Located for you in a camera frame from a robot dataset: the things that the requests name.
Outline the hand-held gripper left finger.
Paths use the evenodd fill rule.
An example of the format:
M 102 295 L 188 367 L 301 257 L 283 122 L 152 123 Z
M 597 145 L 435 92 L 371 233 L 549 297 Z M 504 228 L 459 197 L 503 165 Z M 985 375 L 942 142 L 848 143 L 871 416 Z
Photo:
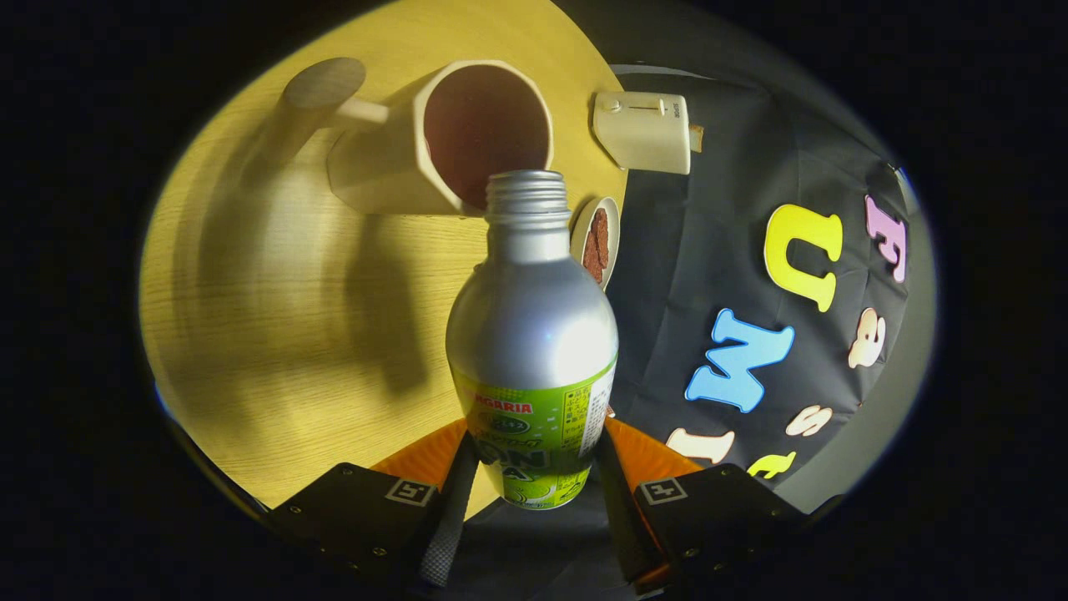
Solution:
M 340 462 L 271 511 L 280 535 L 374 584 L 447 583 L 476 475 L 454 420 L 374 466 Z

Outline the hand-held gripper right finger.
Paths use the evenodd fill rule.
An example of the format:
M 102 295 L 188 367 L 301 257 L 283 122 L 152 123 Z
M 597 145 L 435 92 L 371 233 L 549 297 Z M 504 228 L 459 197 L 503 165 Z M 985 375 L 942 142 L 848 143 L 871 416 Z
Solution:
M 626 425 L 604 421 L 595 452 L 622 575 L 637 591 L 695 591 L 752 568 L 808 527 L 741 466 L 698 466 Z

